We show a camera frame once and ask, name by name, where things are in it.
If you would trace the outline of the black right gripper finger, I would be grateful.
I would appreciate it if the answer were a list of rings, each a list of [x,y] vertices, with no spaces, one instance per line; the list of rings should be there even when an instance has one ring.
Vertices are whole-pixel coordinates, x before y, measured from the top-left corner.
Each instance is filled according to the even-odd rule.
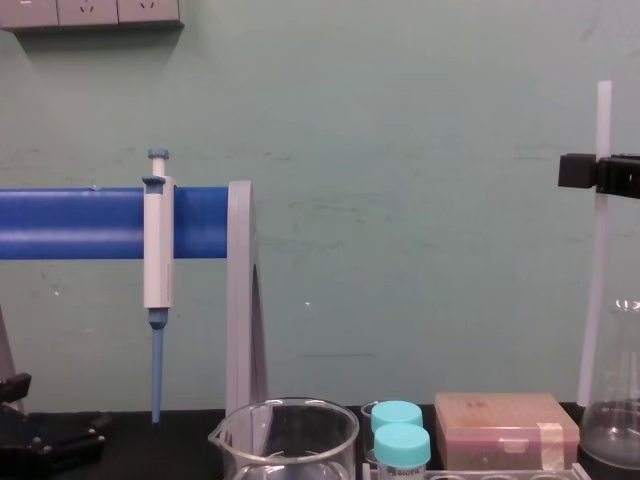
[[[590,189],[596,183],[597,160],[594,154],[568,153],[560,156],[558,186]]]
[[[597,162],[596,192],[640,198],[640,156],[617,154]]]

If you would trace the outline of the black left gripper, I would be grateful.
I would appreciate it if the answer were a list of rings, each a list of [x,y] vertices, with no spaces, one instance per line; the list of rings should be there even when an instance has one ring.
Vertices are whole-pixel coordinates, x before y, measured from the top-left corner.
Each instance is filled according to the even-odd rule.
[[[45,479],[53,474],[52,459],[95,459],[105,447],[112,423],[107,413],[81,422],[76,414],[47,426],[13,407],[28,395],[32,376],[20,373],[0,381],[1,478]]]

